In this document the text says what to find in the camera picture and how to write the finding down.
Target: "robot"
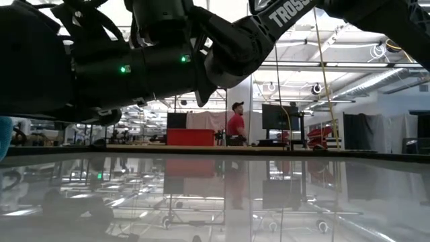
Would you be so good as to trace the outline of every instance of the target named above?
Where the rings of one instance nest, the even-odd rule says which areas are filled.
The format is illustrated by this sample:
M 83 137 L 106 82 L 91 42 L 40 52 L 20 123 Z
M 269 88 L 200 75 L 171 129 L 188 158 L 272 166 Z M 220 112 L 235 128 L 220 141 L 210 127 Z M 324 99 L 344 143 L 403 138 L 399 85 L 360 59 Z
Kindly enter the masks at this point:
M 252 15 L 234 23 L 192 0 L 124 0 L 132 12 L 129 41 L 97 10 L 106 1 L 15 0 L 0 7 L 0 115 L 110 125 L 123 106 L 191 91 L 203 106 L 218 87 L 234 87 L 256 71 L 281 35 L 316 6 L 387 35 L 430 70 L 430 16 L 417 0 L 249 0 Z M 38 10 L 47 7 L 69 36 L 59 36 L 60 24 Z

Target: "fluorescent light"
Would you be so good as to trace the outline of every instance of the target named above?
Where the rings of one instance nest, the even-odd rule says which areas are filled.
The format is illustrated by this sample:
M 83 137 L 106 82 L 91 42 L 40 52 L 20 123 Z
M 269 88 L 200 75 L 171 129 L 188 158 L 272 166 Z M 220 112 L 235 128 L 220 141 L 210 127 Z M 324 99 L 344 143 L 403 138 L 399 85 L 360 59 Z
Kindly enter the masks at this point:
M 330 100 L 330 102 L 332 102 L 332 103 L 354 103 L 355 102 L 355 100 Z
M 328 67 L 387 67 L 388 63 L 327 63 Z
M 316 102 L 316 100 L 309 99 L 281 99 L 283 102 Z
M 398 68 L 423 68 L 418 63 L 395 64 L 394 67 L 398 67 Z
M 147 214 L 148 214 L 148 211 L 144 211 L 143 213 L 141 213 L 139 215 L 139 218 L 142 218 L 142 217 L 146 216 Z
M 4 215 L 5 216 L 22 216 L 22 215 L 29 215 L 29 214 L 35 213 L 39 210 L 41 210 L 41 209 L 40 208 L 31 208 L 31 209 L 25 209 L 25 210 L 10 212 L 10 213 L 4 214 Z
M 291 67 L 317 67 L 320 65 L 320 63 L 317 62 L 285 62 L 285 61 L 278 61 L 277 65 L 280 66 L 291 66 Z
M 276 65 L 276 61 L 263 61 L 262 66 L 273 66 Z M 318 62 L 288 62 L 288 61 L 278 61 L 278 66 L 283 67 L 318 67 L 320 63 Z
M 273 99 L 273 98 L 266 98 L 266 99 L 263 99 L 263 98 L 254 98 L 253 99 L 253 101 L 256 101 L 256 102 L 274 102 L 275 100 Z
M 113 202 L 110 204 L 110 206 L 118 206 L 118 205 L 120 205 L 121 203 L 123 203 L 125 200 L 126 200 L 125 198 L 120 198 L 120 199 L 118 199 L 118 200 L 113 201 Z
M 71 198 L 88 198 L 90 196 L 91 196 L 90 194 L 79 194 L 76 196 L 72 196 Z

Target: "black monitor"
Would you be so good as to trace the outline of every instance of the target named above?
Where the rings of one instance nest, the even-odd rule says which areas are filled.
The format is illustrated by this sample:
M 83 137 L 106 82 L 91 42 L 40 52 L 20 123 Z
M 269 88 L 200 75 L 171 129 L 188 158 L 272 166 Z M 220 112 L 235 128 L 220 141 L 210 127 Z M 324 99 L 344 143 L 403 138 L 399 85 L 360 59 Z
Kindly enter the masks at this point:
M 263 129 L 266 130 L 300 130 L 298 108 L 284 106 L 290 116 L 291 128 L 286 113 L 281 106 L 263 104 Z

